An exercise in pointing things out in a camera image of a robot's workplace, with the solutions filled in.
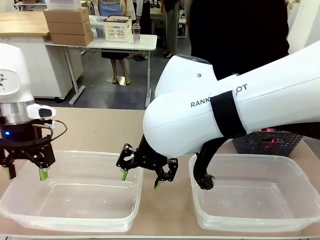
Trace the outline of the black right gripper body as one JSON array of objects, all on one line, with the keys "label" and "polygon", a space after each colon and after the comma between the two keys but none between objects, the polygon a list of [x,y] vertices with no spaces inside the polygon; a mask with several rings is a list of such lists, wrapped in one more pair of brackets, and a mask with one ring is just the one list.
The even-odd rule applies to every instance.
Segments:
[{"label": "black right gripper body", "polygon": [[168,157],[157,153],[147,142],[143,135],[136,149],[135,160],[137,167],[142,167],[148,170],[156,171],[156,168],[163,166],[165,172],[169,170],[167,163]]}]

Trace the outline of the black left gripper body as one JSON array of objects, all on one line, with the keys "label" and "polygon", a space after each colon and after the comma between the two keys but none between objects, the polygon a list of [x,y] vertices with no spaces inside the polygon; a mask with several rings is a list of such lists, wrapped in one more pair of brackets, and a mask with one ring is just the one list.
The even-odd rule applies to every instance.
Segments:
[{"label": "black left gripper body", "polygon": [[24,124],[0,127],[0,165],[9,167],[16,160],[27,160],[37,167],[50,167],[56,162],[51,145],[51,119],[37,119]]}]

